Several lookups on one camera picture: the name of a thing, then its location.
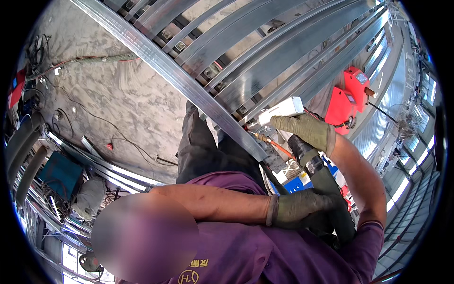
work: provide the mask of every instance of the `metal rack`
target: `metal rack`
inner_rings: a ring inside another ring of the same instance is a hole
[[[332,0],[265,34],[262,25],[307,0],[253,0],[201,33],[197,27],[234,0],[221,0],[180,27],[174,24],[176,19],[199,0],[71,1],[258,161],[267,154],[243,125],[268,105],[290,96],[308,102],[366,47],[390,17],[380,1]],[[334,39],[267,96],[260,95],[268,83],[355,19],[359,20],[354,28]],[[231,62],[220,60],[255,30],[261,31],[260,41]],[[321,60],[324,64],[314,71],[312,67]],[[214,76],[208,77],[210,70]]]

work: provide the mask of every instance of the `worker's arm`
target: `worker's arm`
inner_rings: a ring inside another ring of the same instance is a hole
[[[337,195],[299,191],[282,198],[246,194],[209,185],[173,184],[158,186],[150,193],[165,195],[181,203],[197,221],[267,224],[288,228],[309,214],[343,206]]]
[[[377,171],[358,149],[344,136],[337,134],[330,159],[345,177],[356,206],[360,211],[358,227],[376,220],[386,225],[385,186]]]

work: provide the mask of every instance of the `person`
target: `person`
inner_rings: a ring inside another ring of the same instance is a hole
[[[324,151],[337,165],[360,211],[354,239],[335,251],[310,231],[298,228],[311,213],[339,206],[346,209],[340,194],[325,196],[306,189],[269,196],[258,162],[222,131],[216,146],[198,109],[188,102],[177,184],[151,192],[188,209],[197,221],[201,244],[188,269],[164,283],[372,280],[386,222],[385,189],[379,175],[352,143],[325,122],[310,115],[273,117],[271,122]]]

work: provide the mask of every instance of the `orange hose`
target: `orange hose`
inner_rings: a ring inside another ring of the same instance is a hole
[[[271,140],[271,145],[274,145],[276,146],[279,150],[281,150],[282,152],[284,152],[284,154],[286,154],[287,156],[290,157],[290,159],[294,159],[296,161],[296,158],[294,155],[292,155],[289,151],[285,150],[282,146],[280,146],[278,143],[274,142],[273,140]]]

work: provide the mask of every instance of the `shirt sleeve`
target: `shirt sleeve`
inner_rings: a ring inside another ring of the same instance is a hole
[[[355,238],[339,251],[361,283],[370,283],[383,247],[385,231],[378,221],[368,221],[356,231]]]

